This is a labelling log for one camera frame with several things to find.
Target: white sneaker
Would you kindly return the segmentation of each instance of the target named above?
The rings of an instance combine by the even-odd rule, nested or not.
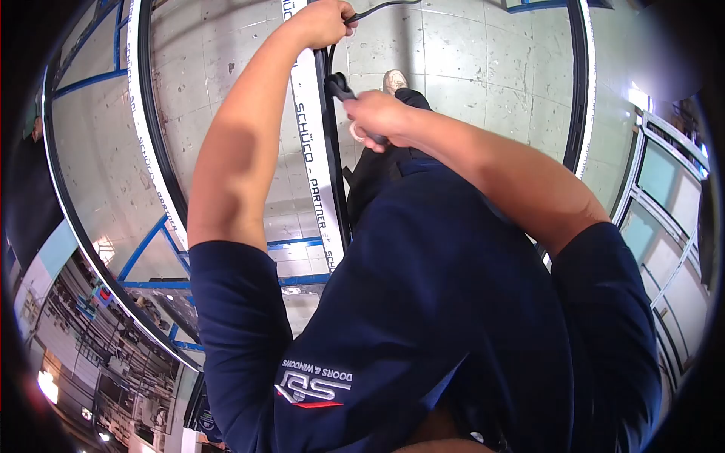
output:
[[[390,70],[383,77],[383,89],[391,96],[401,88],[407,88],[407,80],[402,72],[397,69]]]

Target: handle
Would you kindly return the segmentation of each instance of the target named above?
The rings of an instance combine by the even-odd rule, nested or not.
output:
[[[330,91],[330,94],[332,94],[332,96],[335,96],[340,101],[357,99],[355,93],[353,93],[350,87],[347,85],[347,80],[345,79],[345,76],[342,75],[342,73],[340,72],[333,74],[327,78],[327,89]],[[378,145],[385,146],[388,144],[388,138],[385,136],[381,136],[376,133],[368,133],[367,131],[365,132],[365,135],[372,138],[373,141]]]

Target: concrete floor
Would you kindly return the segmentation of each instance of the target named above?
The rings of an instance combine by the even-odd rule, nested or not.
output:
[[[378,2],[351,3],[362,11]],[[592,10],[599,72],[584,171],[584,182],[607,209],[614,206],[624,176],[634,124],[634,106],[627,100],[631,77],[623,58],[634,12],[626,0],[613,3],[614,10]],[[92,35],[61,86],[112,69],[113,19],[111,14]],[[152,67],[159,119],[187,196],[214,113],[256,49],[281,23],[279,0],[169,0],[154,11]],[[565,8],[508,14],[494,0],[428,0],[390,7],[361,21],[355,36],[338,46],[334,63],[357,92],[379,89],[387,70],[401,69],[436,111],[563,158],[573,83]],[[347,132],[341,105],[336,107],[342,163],[352,169],[362,148]],[[319,234],[293,111],[288,96],[266,206],[268,241]],[[138,148],[128,83],[115,78],[70,93],[54,102],[54,113],[75,208],[110,270],[118,273],[163,215]],[[326,271],[320,246],[273,258],[280,276]],[[128,280],[184,276],[159,237]]]

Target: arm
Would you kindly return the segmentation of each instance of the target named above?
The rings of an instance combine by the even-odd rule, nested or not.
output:
[[[266,252],[262,215],[274,176],[289,72],[307,47],[338,42],[355,11],[320,0],[282,24],[262,44],[219,107],[194,169],[189,246],[233,241]]]
[[[345,109],[362,128],[420,149],[461,175],[552,256],[587,227],[609,222],[576,176],[530,146],[380,92],[345,101]],[[369,138],[365,145],[384,150]]]

